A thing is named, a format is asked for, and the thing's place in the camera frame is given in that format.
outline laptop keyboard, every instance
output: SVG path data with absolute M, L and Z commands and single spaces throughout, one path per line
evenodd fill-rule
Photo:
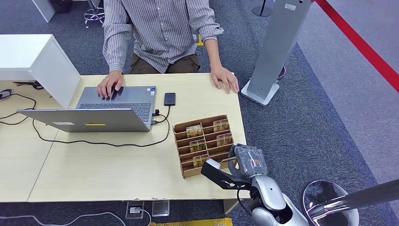
M 109 109 L 109 108 L 131 108 L 144 122 L 150 120 L 151 103 L 117 103 L 117 104 L 80 104 L 81 109 Z

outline stanchion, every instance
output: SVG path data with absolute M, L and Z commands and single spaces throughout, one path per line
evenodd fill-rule
M 359 226 L 358 208 L 399 199 L 399 179 L 348 194 L 339 185 L 318 180 L 303 193 L 302 209 L 314 226 Z
M 257 6 L 252 8 L 252 12 L 257 16 L 270 16 L 272 13 L 272 9 L 265 7 L 266 0 L 263 0 L 262 6 Z
M 276 80 L 278 77 L 281 79 L 281 69 L 296 43 L 296 37 L 312 2 L 313 0 L 278 0 L 274 3 L 273 15 L 270 17 L 251 80 L 241 90 L 243 96 L 262 106 L 266 106 L 273 98 L 279 89 Z

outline left hand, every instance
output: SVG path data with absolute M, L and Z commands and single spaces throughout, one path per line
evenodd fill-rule
M 229 70 L 226 68 L 220 66 L 217 68 L 211 68 L 211 78 L 215 86 L 220 89 L 220 83 L 219 80 L 223 82 L 224 87 L 226 88 L 226 92 L 230 93 L 230 85 L 234 92 L 238 93 L 239 87 L 238 87 L 238 80 L 237 77 L 234 76 L 233 73 L 231 73 Z

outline yellow object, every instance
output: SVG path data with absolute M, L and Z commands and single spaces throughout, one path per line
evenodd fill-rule
M 198 38 L 197 46 L 203 46 L 204 43 L 202 42 L 201 35 L 198 34 L 198 37 L 197 37 L 197 38 Z
M 150 226 L 233 226 L 231 218 L 211 219 L 211 220 L 194 220 L 174 223 L 156 224 L 151 223 Z
M 105 126 L 105 124 L 85 124 L 86 126 Z

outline black cable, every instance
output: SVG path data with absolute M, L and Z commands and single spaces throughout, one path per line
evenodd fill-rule
M 239 204 L 240 204 L 241 207 L 245 210 L 245 212 L 247 212 L 247 214 L 249 214 L 250 216 L 252 216 L 252 213 L 244 207 L 244 205 L 243 205 L 242 202 L 241 202 L 241 199 L 239 199 L 239 192 L 240 192 L 240 190 L 237 190 L 237 200 L 238 200 Z
M 136 145 L 136 144 L 114 145 L 114 144 L 109 144 L 109 143 L 105 143 L 105 142 L 90 142 L 90 141 L 86 141 L 86 140 L 74 140 L 74 141 L 47 140 L 47 139 L 44 139 L 44 138 L 40 135 L 39 131 L 36 129 L 35 123 L 34 123 L 34 122 L 35 122 L 34 119 L 32 120 L 32 125 L 33 125 L 33 128 L 35 129 L 37 135 L 39 136 L 39 138 L 40 138 L 41 140 L 48 141 L 48 142 L 56 142 L 56 143 L 62 143 L 62 144 L 73 144 L 73 143 L 82 142 L 82 143 L 87 143 L 87 144 L 91 144 L 91 145 L 109 145 L 109 146 L 114 146 L 114 147 L 124 147 L 124 146 L 148 147 L 148 146 L 152 146 L 152 145 L 156 145 L 156 144 L 159 144 L 159 143 L 164 142 L 164 141 L 168 138 L 168 136 L 169 136 L 169 132 L 170 132 L 170 124 L 169 124 L 169 121 L 168 121 L 168 119 L 167 119 L 164 115 L 162 115 L 162 114 L 160 114 L 160 115 L 163 116 L 163 117 L 165 118 L 166 122 L 168 123 L 168 133 L 166 134 L 166 136 L 165 136 L 165 138 L 164 138 L 163 140 L 157 141 L 157 142 L 152 143 L 152 144 L 149 144 L 149 145 Z
M 31 100 L 31 101 L 34 102 L 33 107 L 25 108 L 24 110 L 35 109 L 35 107 L 36 107 L 36 100 L 34 100 L 34 99 L 30 98 L 30 97 L 25 97 L 24 95 L 20 95 L 20 94 L 17 94 L 17 93 L 10 94 L 10 95 L 7 96 L 7 97 L 10 97 L 10 96 L 12 96 L 12 95 L 17 95 L 17 96 L 20 96 L 20 97 L 29 99 L 29 100 Z M 9 117 L 14 116 L 14 115 L 16 115 L 16 114 L 18 114 L 18 112 L 12 113 L 11 115 L 7 115 L 7 116 L 5 116 L 5 117 L 0 117 L 0 119 L 6 119 L 6 118 L 9 118 Z M 1 124 L 6 124 L 6 125 L 9 125 L 9 126 L 15 126 L 15 125 L 18 125 L 19 123 L 22 123 L 22 122 L 25 121 L 27 118 L 28 118 L 28 117 L 26 116 L 26 117 L 25 117 L 24 119 L 22 119 L 21 121 L 15 122 L 15 123 L 7 123 L 7 122 L 2 122 L 2 121 L 0 121 L 0 123 L 1 123 Z
M 25 110 L 35 109 L 35 107 L 36 107 L 36 100 L 34 100 L 34 99 L 30 98 L 30 97 L 25 97 L 24 95 L 20 95 L 20 94 L 17 94 L 17 93 L 13 93 L 13 94 L 9 95 L 9 97 L 12 96 L 12 95 L 17 95 L 17 96 L 20 96 L 20 97 L 24 97 L 24 98 L 29 99 L 29 100 L 31 100 L 31 101 L 34 102 L 33 107 L 31 107 L 31 108 L 25 108 Z M 34 119 L 32 119 L 32 126 L 33 126 L 33 128 L 35 129 L 35 131 L 36 131 L 37 135 L 39 136 L 39 138 L 40 138 L 41 140 L 44 140 L 44 141 L 47 141 L 47 142 L 56 142 L 56 143 L 62 143 L 62 144 L 72 144 L 72 143 L 83 142 L 83 143 L 92 144 L 92 145 L 109 145 L 109 146 L 114 146 L 114 147 L 123 147 L 123 146 L 148 147 L 148 146 L 152 146 L 152 145 L 156 145 L 156 144 L 162 143 L 162 142 L 164 142 L 164 141 L 168 138 L 169 133 L 170 133 L 170 124 L 169 124 L 169 121 L 168 121 L 169 111 L 170 111 L 170 106 L 169 106 L 169 109 L 168 109 L 168 114 L 167 114 L 166 116 L 164 116 L 164 115 L 162 115 L 162 114 L 159 114 L 160 116 L 164 117 L 164 120 L 157 122 L 157 124 L 158 124 L 158 123 L 161 123 L 161 122 L 166 121 L 166 122 L 168 123 L 168 133 L 166 134 L 166 136 L 165 136 L 165 138 L 164 138 L 163 140 L 157 141 L 157 142 L 152 143 L 152 144 L 149 144 L 149 145 L 136 145 L 136 144 L 114 145 L 114 144 L 109 144 L 109 143 L 105 143 L 105 142 L 90 142 L 90 141 L 86 141 L 86 140 L 74 140 L 74 141 L 47 140 L 47 139 L 44 139 L 44 138 L 40 135 L 39 131 L 37 130 L 37 128 L 36 128 L 36 126 L 35 126 L 35 120 L 34 120 Z M 16 114 L 18 114 L 18 113 L 15 112 L 15 113 L 13 113 L 13 114 L 11 114 L 11 115 L 8 115 L 8 116 L 5 116 L 5 117 L 0 117 L 0 119 L 6 119 L 6 118 L 9 118 L 9 117 L 11 117 L 11 116 L 13 116 L 13 115 L 16 115 Z M 19 123 L 25 121 L 27 118 L 28 118 L 28 117 L 25 117 L 23 120 L 21 120 L 21 121 L 19 121 L 19 122 L 16 122 L 16 123 L 6 123 L 6 122 L 2 122 L 2 121 L 0 121 L 0 123 L 1 123 L 1 124 L 6 124 L 6 125 L 11 125 L 11 126 L 12 126 L 12 125 L 17 125 L 17 124 L 19 124 Z
M 166 117 L 165 116 L 163 116 L 162 114 L 159 114 L 159 115 L 162 115 L 163 117 L 165 117 L 165 119 L 164 120 L 162 120 L 162 121 L 156 121 L 156 123 L 155 124 L 158 124 L 158 123 L 161 123 L 161 122 L 164 122 L 168 117 L 169 117 L 169 112 L 170 112 L 170 106 L 169 106 L 169 108 L 168 108 L 168 113 L 167 113 L 167 115 L 166 115 Z

